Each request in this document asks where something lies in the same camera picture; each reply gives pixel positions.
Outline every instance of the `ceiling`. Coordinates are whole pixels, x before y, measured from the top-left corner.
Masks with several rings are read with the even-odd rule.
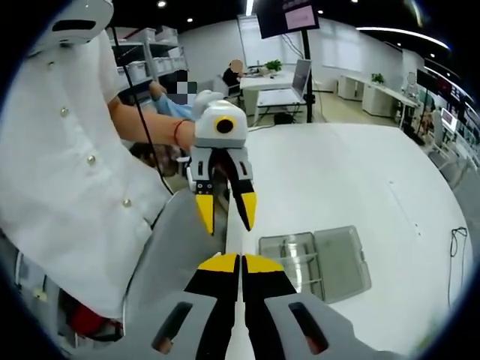
[[[165,0],[166,7],[160,9],[158,0],[113,0],[115,14],[114,26],[134,28],[157,28],[165,25],[185,32],[200,26],[234,20],[245,14],[247,0]],[[442,66],[428,62],[428,66],[452,76],[457,74],[467,91],[476,90],[480,80],[480,71],[476,71],[476,59],[471,53],[470,41],[480,20],[476,12],[469,11],[467,0],[457,0],[454,5],[447,1],[415,0],[421,13],[421,25],[416,20],[412,0],[313,0],[317,10],[322,10],[322,17],[347,23],[352,26],[377,26],[410,30],[435,38],[448,44],[451,51],[435,43],[417,37],[381,31],[366,32],[381,41],[389,42],[395,47],[413,50]]]

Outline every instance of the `blue cloth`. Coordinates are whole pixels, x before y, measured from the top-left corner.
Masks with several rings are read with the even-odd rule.
[[[153,103],[155,105],[155,109],[160,114],[173,116],[175,118],[190,119],[192,121],[197,120],[192,115],[192,106],[178,105],[177,103],[171,101],[165,94],[162,94],[160,99],[153,100]]]

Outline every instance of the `screen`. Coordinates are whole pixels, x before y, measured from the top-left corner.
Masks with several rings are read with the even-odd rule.
[[[311,0],[262,0],[256,3],[255,12],[262,39],[319,28]]]
[[[311,6],[289,11],[285,13],[285,19],[289,30],[315,26],[314,9]]]
[[[312,66],[311,60],[299,59],[293,75],[292,89],[300,98],[303,98],[307,88],[307,80]]]
[[[451,133],[455,134],[457,131],[457,123],[458,119],[455,118],[447,109],[442,108],[442,124],[443,126],[450,131]]]

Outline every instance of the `shirt button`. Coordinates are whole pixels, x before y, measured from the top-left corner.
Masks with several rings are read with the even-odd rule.
[[[97,160],[97,159],[95,159],[95,156],[93,156],[93,155],[90,155],[89,157],[87,157],[87,163],[88,163],[89,165],[95,164],[95,161],[96,161],[96,160]]]

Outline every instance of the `robot eye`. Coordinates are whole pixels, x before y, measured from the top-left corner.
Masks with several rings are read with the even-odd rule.
[[[233,122],[228,118],[221,119],[217,123],[217,131],[221,134],[228,134],[230,131],[232,131],[232,129]]]

